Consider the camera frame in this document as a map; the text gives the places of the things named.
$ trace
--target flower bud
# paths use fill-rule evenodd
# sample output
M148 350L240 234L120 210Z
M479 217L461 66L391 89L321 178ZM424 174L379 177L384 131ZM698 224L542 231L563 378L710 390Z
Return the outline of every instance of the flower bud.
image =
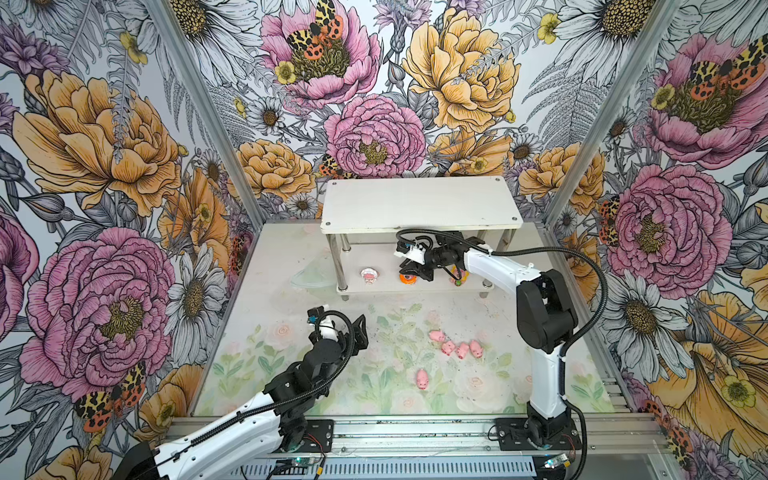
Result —
M64 199L56 194L36 194L30 197L20 197L19 200L46 222L54 223L74 219L72 209L64 205Z

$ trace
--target shelf leg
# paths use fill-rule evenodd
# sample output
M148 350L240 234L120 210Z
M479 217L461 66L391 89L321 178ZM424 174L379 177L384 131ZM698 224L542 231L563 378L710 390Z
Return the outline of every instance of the shelf leg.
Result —
M352 246L349 245L349 238L347 238L346 233L341 234L341 250L344 250L345 252L349 252L352 249Z
M341 266L339 242L336 240L336 235L326 235L326 238L328 239L328 247L331 249L331 257L333 257L333 268L336 269L336 284L339 291L344 292L346 291L346 277L344 277L344 269Z

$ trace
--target small figurine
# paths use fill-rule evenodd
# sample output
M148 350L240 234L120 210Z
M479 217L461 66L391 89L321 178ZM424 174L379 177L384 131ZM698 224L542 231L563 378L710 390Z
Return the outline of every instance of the small figurine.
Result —
M366 281L366 284L371 285L377 278L379 278L379 272L375 271L373 268L364 268L360 272L360 276Z
M418 386L421 390L427 390L428 385L429 376L427 375L427 372L424 371L424 369L420 369L416 373L416 386Z
M451 340L449 340L442 344L442 347L440 348L440 350L442 350L442 352L447 356L450 356L451 352L453 352L455 348L456 348L456 345Z
M457 357L458 357L460 360L463 360L463 359L464 359L464 357L466 357L466 356L467 356L467 353L468 353L468 352L469 352L469 345L467 345L467 343L466 343L466 342L462 342L462 344L461 344L461 345L459 345L459 346L458 346L458 348L456 349L456 356L457 356Z
M441 330L429 332L429 339L433 342L445 342L445 334Z
M477 340L472 340L469 343L469 350L472 352L472 355L474 355L476 359L482 356L482 346Z

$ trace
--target pink peony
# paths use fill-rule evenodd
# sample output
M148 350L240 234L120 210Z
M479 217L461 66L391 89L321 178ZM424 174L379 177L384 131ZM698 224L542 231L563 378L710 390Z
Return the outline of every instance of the pink peony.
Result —
M693 165L647 165L619 197L611 268L655 283L664 298L692 295L728 255L733 231L722 213L711 176Z
M663 151L680 162L697 162L704 168L723 168L751 151L768 133L768 74L738 91L719 88L705 101L690 96L694 86L690 67L698 61L722 65L746 47L722 45L696 34L669 62L668 71L656 77L657 92L650 117L634 129L637 141Z
M78 399L118 384L141 361L154 373L170 350L163 328L174 277L157 244L128 228L54 253L29 289L36 336L19 357L22 378Z
M392 177L424 161L422 122L410 108L379 95L357 97L326 121L328 154L360 177Z
M319 77L315 76L316 72L302 77L296 70L296 80L288 81L286 88L302 107L321 108L326 104L346 102L358 93L370 91L376 83L381 56L377 35L368 36L368 31L360 25L360 18L354 8L347 12L339 0L334 4L336 14L341 17L344 25L339 46L342 51L334 53L338 54L338 58L346 58L348 55L349 60L337 60L335 63L326 62L324 59L314 61L316 65L325 62L322 65L329 71L333 70ZM264 66L274 69L280 62L291 62L294 68L300 67L293 65L293 50L286 38L295 31L309 29L310 23L315 21L315 11L313 5L306 14L297 10L293 16L289 16L281 9L279 16L264 16L261 21L261 48L266 51L266 55L261 57Z
M24 303L24 284L39 261L32 238L13 217L0 212L0 340L16 324Z

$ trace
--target pink round object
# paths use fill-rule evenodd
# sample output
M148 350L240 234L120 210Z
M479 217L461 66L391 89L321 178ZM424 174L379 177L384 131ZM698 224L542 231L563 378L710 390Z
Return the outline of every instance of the pink round object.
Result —
M451 352L453 352L455 348L456 348L456 345L451 340L449 340L448 342L445 342L442 344L442 347L440 348L440 350L442 350L444 354L450 356Z
M469 343L469 350L472 352L472 355L474 355L476 359L482 356L482 346L477 340L472 340Z
M466 342L462 342L461 345L458 346L456 349L456 356L463 360L464 357L467 356L467 353L469 352L469 345L466 344Z
M419 370L416 373L416 386L418 386L421 390L427 390L428 385L429 375L427 375L427 372L425 372L424 369Z
M433 342L445 342L445 334L440 330L429 332L429 339Z

